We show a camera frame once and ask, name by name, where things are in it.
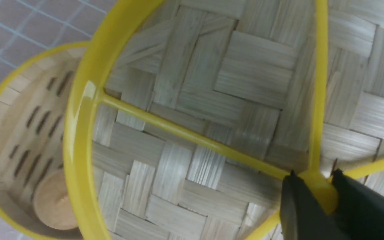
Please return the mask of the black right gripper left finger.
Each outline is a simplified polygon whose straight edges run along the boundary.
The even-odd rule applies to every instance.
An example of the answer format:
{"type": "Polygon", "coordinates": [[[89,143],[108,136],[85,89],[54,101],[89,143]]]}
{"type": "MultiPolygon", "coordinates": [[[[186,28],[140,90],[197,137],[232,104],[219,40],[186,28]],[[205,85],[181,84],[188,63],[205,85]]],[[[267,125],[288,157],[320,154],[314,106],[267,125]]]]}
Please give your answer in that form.
{"type": "Polygon", "coordinates": [[[285,240],[349,240],[295,172],[282,181],[279,218],[285,240]]]}

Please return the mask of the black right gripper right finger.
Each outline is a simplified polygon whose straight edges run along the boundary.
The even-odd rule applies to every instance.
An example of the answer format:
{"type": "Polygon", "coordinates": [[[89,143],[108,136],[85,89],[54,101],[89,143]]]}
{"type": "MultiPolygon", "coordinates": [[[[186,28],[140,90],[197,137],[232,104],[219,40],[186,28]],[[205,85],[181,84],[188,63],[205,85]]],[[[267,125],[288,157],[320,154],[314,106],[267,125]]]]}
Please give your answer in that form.
{"type": "Polygon", "coordinates": [[[384,240],[384,196],[335,170],[332,184],[338,192],[335,214],[350,240],[384,240]]]}

